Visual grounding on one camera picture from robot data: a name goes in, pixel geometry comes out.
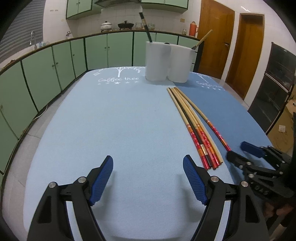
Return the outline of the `bamboo chopstick red pattern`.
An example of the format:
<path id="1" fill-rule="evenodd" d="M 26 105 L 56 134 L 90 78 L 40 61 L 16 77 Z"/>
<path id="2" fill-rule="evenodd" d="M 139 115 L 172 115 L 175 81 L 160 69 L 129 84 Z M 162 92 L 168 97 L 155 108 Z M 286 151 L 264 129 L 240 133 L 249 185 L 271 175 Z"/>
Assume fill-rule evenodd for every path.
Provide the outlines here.
<path id="1" fill-rule="evenodd" d="M 222 137 L 222 135 L 218 132 L 218 130 L 215 128 L 215 126 L 210 122 L 210 120 L 204 115 L 204 113 L 196 106 L 196 104 L 194 104 L 194 102 L 191 101 L 191 99 L 189 99 L 189 97 L 187 97 L 179 88 L 177 88 L 177 91 L 181 94 L 182 97 L 185 98 L 185 100 L 187 102 L 189 102 L 189 104 L 198 112 L 198 114 L 203 118 L 203 120 L 208 124 L 208 126 L 210 126 L 210 128 L 212 129 L 212 131 L 215 133 L 215 135 L 218 137 L 219 141 L 222 143 L 222 145 L 224 146 L 224 148 L 227 151 L 231 151 L 229 145 L 227 144 L 227 142 L 225 141 L 225 139 Z"/>

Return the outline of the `bamboo chopstick red end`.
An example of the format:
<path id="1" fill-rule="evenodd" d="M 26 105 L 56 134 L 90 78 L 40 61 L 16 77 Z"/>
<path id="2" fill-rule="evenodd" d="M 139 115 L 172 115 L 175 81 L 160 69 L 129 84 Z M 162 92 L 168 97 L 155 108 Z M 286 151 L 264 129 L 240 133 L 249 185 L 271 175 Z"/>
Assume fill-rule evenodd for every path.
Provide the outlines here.
<path id="1" fill-rule="evenodd" d="M 187 127 L 187 130 L 188 130 L 188 132 L 189 132 L 189 134 L 190 134 L 190 136 L 191 136 L 191 138 L 192 138 L 192 140 L 193 140 L 193 143 L 194 143 L 194 145 L 195 145 L 195 147 L 196 147 L 196 149 L 197 149 L 197 151 L 198 151 L 198 154 L 199 154 L 199 156 L 200 156 L 200 159 L 201 159 L 201 162 L 202 162 L 202 164 L 203 164 L 203 167 L 204 167 L 206 170 L 209 170 L 209 169 L 210 169 L 210 166 L 209 166 L 209 164 L 208 164 L 208 162 L 207 162 L 207 159 L 206 159 L 206 157 L 205 157 L 204 152 L 202 151 L 202 148 L 201 148 L 201 146 L 200 146 L 200 144 L 199 144 L 199 142 L 198 142 L 198 139 L 197 139 L 196 135 L 194 134 L 191 125 L 189 124 L 188 119 L 186 118 L 186 116 L 185 116 L 185 114 L 184 114 L 184 112 L 183 112 L 181 106 L 179 105 L 177 99 L 176 99 L 175 96 L 173 95 L 172 90 L 171 90 L 170 88 L 167 88 L 167 91 L 168 91 L 168 93 L 169 93 L 169 95 L 170 95 L 172 101 L 174 102 L 174 104 L 175 104 L 175 106 L 176 106 L 176 108 L 177 108 L 177 110 L 178 110 L 178 112 L 179 112 L 179 114 L 180 114 L 180 116 L 181 116 L 181 118 L 182 118 L 184 124 L 185 124 L 186 127 Z"/>

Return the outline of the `pale bamboo chopstick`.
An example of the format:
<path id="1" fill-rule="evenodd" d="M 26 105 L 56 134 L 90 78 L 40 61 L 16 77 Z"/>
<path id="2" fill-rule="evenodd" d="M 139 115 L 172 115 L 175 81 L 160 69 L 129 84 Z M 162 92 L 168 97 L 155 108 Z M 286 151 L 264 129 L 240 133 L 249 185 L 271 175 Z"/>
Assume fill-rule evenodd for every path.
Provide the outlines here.
<path id="1" fill-rule="evenodd" d="M 207 170 L 217 169 L 223 163 L 223 158 L 200 117 L 193 109 L 193 103 L 177 87 L 170 88 L 168 92 L 190 133 L 203 167 Z"/>

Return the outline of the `black chopstick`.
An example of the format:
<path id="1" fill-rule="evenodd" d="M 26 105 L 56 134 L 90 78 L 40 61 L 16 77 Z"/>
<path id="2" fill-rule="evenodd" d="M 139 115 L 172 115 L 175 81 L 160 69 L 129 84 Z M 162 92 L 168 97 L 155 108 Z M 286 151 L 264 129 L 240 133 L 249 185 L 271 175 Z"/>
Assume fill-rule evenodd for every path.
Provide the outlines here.
<path id="1" fill-rule="evenodd" d="M 148 39 L 149 39 L 149 42 L 152 43 L 151 34 L 150 34 L 150 32 L 149 32 L 149 29 L 148 29 L 148 26 L 147 26 L 147 22 L 146 22 L 146 20 L 145 20 L 145 18 L 144 18 L 144 14 L 143 14 L 143 12 L 139 12 L 139 15 L 140 15 L 140 18 L 141 18 L 141 20 L 142 20 L 142 25 L 144 26 L 144 29 L 145 29 L 145 31 L 146 31 L 146 33 L 147 33 L 147 37 L 148 37 Z"/>

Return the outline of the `green lower kitchen cabinets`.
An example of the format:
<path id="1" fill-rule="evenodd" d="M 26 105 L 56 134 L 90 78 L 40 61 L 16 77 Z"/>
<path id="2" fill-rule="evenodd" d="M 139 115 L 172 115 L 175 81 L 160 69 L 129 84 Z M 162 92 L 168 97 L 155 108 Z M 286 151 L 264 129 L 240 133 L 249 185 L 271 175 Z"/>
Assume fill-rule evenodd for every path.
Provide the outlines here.
<path id="1" fill-rule="evenodd" d="M 99 83 L 128 81 L 126 72 L 141 72 L 148 40 L 192 47 L 198 40 L 179 34 L 123 31 L 50 44 L 1 70 L 1 174 L 37 114 L 76 78 L 92 71 Z"/>

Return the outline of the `black oven cabinet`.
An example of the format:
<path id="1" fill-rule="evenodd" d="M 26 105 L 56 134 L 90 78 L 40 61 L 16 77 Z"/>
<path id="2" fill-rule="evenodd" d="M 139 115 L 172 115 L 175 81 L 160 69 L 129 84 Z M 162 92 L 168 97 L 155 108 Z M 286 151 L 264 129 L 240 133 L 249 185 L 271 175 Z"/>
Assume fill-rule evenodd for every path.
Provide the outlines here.
<path id="1" fill-rule="evenodd" d="M 295 85 L 295 55 L 272 43 L 269 60 L 259 90 L 248 109 L 265 133 L 269 133 Z"/>

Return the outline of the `right wooden door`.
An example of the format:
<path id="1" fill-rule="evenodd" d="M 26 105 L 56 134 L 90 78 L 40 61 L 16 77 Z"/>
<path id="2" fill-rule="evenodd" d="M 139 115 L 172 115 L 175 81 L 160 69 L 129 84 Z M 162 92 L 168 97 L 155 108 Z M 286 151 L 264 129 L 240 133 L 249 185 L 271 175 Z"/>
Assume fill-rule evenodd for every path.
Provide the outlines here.
<path id="1" fill-rule="evenodd" d="M 264 15 L 241 13 L 236 44 L 226 83 L 245 99 L 260 60 Z"/>

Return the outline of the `wooden door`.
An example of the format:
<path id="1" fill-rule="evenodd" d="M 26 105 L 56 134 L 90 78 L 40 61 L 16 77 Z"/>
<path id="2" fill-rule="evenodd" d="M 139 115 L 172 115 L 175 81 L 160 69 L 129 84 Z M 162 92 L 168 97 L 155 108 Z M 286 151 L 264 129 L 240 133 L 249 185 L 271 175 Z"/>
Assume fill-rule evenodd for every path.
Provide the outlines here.
<path id="1" fill-rule="evenodd" d="M 226 65 L 233 35 L 235 12 L 217 1 L 201 1 L 198 38 L 203 42 L 198 72 L 220 79 Z"/>
<path id="2" fill-rule="evenodd" d="M 236 44 L 226 83 L 245 99 L 260 60 L 264 15 L 241 13 Z"/>

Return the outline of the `light blue table mat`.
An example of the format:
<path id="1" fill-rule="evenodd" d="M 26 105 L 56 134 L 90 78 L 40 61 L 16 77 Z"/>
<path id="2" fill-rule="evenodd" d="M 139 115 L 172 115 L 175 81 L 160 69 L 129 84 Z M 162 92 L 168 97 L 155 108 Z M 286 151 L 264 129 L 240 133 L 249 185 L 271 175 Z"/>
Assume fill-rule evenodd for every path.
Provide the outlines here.
<path id="1" fill-rule="evenodd" d="M 167 88 L 144 71 L 88 72 L 64 99 L 31 162 L 23 204 L 29 228 L 46 186 L 74 182 L 101 165 L 113 171 L 92 210 L 107 240 L 190 240 L 204 206 L 183 170 L 197 149 Z"/>

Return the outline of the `white twin utensil holder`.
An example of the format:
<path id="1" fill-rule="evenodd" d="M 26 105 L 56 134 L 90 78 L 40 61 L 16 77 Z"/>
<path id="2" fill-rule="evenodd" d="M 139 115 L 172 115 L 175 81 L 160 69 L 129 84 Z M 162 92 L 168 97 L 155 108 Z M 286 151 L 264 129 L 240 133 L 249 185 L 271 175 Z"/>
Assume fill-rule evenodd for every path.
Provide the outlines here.
<path id="1" fill-rule="evenodd" d="M 145 44 L 145 78 L 185 83 L 189 78 L 196 51 L 191 48 L 149 41 Z"/>

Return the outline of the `left wooden door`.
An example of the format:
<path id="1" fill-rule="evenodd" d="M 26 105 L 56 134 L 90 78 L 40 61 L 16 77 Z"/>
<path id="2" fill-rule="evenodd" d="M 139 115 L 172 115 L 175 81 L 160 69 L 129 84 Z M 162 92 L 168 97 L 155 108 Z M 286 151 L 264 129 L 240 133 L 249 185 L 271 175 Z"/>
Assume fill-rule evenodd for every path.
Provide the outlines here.
<path id="1" fill-rule="evenodd" d="M 226 65 L 233 35 L 235 12 L 217 1 L 201 1 L 198 38 L 203 42 L 198 72 L 220 79 Z"/>

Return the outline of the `chrome sink faucet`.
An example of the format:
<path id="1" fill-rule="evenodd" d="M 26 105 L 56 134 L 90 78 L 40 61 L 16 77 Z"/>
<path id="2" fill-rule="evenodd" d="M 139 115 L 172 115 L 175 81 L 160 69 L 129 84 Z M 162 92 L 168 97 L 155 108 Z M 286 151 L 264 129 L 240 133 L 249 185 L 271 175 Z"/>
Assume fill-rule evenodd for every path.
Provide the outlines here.
<path id="1" fill-rule="evenodd" d="M 35 31 L 32 31 L 30 34 L 30 42 L 29 42 L 29 46 L 34 46 L 34 49 L 37 49 L 37 43 L 36 43 L 36 33 Z"/>

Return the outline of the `black wok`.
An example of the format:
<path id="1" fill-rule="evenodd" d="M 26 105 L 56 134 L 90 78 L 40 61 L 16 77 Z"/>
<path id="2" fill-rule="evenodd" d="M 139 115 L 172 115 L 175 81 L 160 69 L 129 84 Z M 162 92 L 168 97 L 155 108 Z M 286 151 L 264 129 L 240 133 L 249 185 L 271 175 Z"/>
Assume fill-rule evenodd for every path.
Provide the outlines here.
<path id="1" fill-rule="evenodd" d="M 134 26 L 134 23 L 130 23 L 129 21 L 124 21 L 118 24 L 119 30 L 131 30 Z"/>

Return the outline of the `grey window blind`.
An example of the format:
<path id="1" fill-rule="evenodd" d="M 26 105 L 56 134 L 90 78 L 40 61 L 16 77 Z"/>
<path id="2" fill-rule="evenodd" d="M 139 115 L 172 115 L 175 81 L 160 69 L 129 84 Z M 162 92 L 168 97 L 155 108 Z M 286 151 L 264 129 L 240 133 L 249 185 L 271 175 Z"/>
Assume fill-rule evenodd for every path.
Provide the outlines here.
<path id="1" fill-rule="evenodd" d="M 45 2 L 31 1 L 13 20 L 1 40 L 1 61 L 29 47 L 32 31 L 36 33 L 36 43 L 43 41 Z"/>

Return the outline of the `white cooking pot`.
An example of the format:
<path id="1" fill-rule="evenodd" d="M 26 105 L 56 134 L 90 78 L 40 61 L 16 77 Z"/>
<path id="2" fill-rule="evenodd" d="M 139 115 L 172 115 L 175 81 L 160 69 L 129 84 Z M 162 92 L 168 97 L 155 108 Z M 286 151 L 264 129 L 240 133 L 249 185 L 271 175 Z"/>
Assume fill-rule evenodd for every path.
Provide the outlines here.
<path id="1" fill-rule="evenodd" d="M 108 21 L 103 22 L 100 26 L 100 30 L 102 33 L 112 31 L 112 23 L 110 23 Z"/>

